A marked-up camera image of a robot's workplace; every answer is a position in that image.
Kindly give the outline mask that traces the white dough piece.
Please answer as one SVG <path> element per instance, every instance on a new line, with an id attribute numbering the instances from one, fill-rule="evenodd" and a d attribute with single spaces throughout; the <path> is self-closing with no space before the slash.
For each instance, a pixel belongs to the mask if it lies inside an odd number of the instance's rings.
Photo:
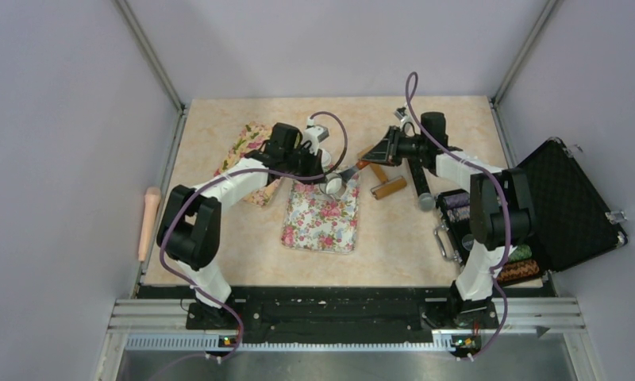
<path id="1" fill-rule="evenodd" d="M 321 167 L 327 171 L 330 168 L 330 165 L 332 163 L 332 157 L 330 155 L 329 152 L 327 152 L 324 149 L 319 149 L 318 150 L 318 154 L 321 158 Z"/>

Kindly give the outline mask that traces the wooden double-ended rolling pin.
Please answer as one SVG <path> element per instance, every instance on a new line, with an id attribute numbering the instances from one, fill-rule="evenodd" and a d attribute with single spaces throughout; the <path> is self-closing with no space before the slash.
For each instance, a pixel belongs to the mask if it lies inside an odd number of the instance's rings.
<path id="1" fill-rule="evenodd" d="M 375 177 L 379 180 L 379 184 L 376 187 L 371 188 L 370 192 L 375 200 L 382 200 L 404 189 L 407 186 L 407 181 L 402 175 L 390 178 L 381 165 L 363 161 L 362 158 L 364 154 L 371 148 L 372 145 L 366 147 L 362 151 L 358 152 L 356 157 L 360 162 L 365 164 L 365 167 L 369 167 L 373 171 Z"/>

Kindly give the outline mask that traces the metal scraper with red handle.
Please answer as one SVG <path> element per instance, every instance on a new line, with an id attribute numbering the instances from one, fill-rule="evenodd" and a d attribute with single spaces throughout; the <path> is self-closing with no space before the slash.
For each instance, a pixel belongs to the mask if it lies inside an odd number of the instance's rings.
<path id="1" fill-rule="evenodd" d="M 369 166 L 371 163 L 368 161 L 358 160 L 351 167 L 348 167 L 342 171 L 338 171 L 336 175 L 341 179 L 343 183 L 347 183 L 350 179 L 352 179 L 355 175 L 357 175 L 361 170 Z"/>

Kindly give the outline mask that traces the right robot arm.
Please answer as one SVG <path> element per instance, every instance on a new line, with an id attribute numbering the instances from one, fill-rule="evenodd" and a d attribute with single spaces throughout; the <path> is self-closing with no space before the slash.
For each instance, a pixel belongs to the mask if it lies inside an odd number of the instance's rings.
<path id="1" fill-rule="evenodd" d="M 469 194 L 470 231 L 474 237 L 468 260 L 452 283 L 446 306 L 448 320 L 469 326 L 491 300 L 497 277 L 514 246 L 533 232 L 536 217 L 523 170 L 485 164 L 448 144 L 441 112 L 415 117 L 410 109 L 395 111 L 400 124 L 363 156 L 383 166 L 416 160 L 421 168 L 447 179 Z"/>

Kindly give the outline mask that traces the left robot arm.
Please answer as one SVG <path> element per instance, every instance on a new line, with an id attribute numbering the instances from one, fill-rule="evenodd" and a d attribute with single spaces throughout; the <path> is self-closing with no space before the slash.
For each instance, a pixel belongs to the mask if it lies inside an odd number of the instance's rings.
<path id="1" fill-rule="evenodd" d="M 200 186 L 171 190 L 156 236 L 160 262 L 194 288 L 197 300 L 206 305 L 206 319 L 215 327 L 231 325 L 236 315 L 227 301 L 231 286 L 215 261 L 223 213 L 281 177 L 303 183 L 322 180 L 320 144 L 328 135 L 320 125 L 300 130 L 277 123 L 268 139 L 248 149 L 230 169 Z"/>

